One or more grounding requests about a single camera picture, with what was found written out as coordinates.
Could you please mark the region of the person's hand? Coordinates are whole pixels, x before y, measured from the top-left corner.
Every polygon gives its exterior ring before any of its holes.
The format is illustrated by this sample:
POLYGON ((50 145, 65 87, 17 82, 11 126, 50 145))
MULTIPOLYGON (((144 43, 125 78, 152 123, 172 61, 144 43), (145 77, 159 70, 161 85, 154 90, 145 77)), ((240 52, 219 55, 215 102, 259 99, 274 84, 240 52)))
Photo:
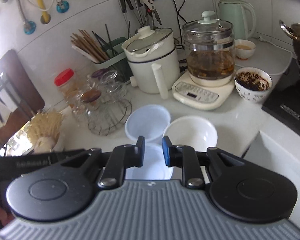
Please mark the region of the person's hand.
POLYGON ((12 215, 11 213, 7 213, 4 209, 0 207, 0 222, 2 226, 6 226, 12 220, 14 220, 14 215, 12 215))

